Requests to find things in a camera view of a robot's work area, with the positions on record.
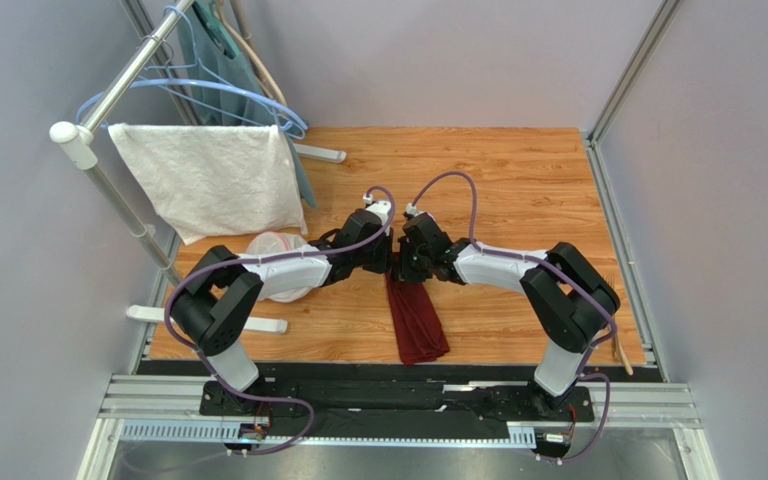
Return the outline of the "dark red cloth napkin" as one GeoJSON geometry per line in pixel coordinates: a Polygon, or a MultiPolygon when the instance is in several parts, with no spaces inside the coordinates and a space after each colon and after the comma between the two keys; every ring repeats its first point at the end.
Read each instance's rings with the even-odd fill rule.
{"type": "Polygon", "coordinates": [[[450,352],[441,320],[422,283],[385,278],[398,354],[404,365],[433,362],[450,352]]]}

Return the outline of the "wooden handled fork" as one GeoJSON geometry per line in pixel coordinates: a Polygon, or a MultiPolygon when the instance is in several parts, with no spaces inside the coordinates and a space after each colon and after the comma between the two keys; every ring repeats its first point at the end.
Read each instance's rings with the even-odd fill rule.
{"type": "MultiPolygon", "coordinates": [[[[616,277],[614,274],[608,274],[605,277],[605,279],[608,286],[612,288],[612,290],[617,294],[619,298],[619,306],[617,307],[617,310],[615,313],[615,315],[617,315],[621,311],[621,307],[623,303],[622,303],[621,293],[619,292],[618,286],[616,284],[616,277]]],[[[620,329],[619,323],[616,323],[616,334],[615,334],[615,337],[612,339],[612,351],[613,351],[614,360],[623,366],[623,369],[628,376],[632,377],[634,374],[634,369],[631,361],[629,360],[629,357],[624,348],[624,345],[621,341],[621,329],[620,329]]]]}

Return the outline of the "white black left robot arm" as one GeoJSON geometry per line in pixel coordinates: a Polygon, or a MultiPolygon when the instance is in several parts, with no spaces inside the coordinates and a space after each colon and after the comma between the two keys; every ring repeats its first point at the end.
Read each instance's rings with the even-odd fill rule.
{"type": "Polygon", "coordinates": [[[394,208],[367,198],[344,225],[299,248],[235,254],[211,248],[179,283],[165,306],[194,350],[231,388],[243,392],[259,370],[240,341],[255,304],[276,294],[333,285],[357,269],[383,273],[391,263],[394,208]]]}

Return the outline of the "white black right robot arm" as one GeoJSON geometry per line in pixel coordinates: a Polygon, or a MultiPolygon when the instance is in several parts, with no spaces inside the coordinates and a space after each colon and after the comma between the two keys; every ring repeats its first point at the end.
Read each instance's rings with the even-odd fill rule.
{"type": "Polygon", "coordinates": [[[614,315],[621,302],[614,288],[570,243],[538,251],[497,249],[468,238],[452,240],[427,212],[411,209],[406,218],[398,279],[435,278],[524,295],[548,344],[523,404],[542,417],[564,408],[594,348],[617,331],[614,315]]]}

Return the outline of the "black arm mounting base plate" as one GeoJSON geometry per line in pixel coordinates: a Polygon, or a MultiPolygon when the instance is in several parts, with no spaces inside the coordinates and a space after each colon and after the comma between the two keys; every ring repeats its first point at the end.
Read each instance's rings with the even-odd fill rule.
{"type": "Polygon", "coordinates": [[[154,360],[139,377],[194,382],[191,412],[235,420],[230,438],[501,440],[513,422],[565,428],[599,415],[594,389],[579,384],[547,417],[523,401],[534,366],[262,362],[247,398],[228,393],[196,361],[154,360]]]}

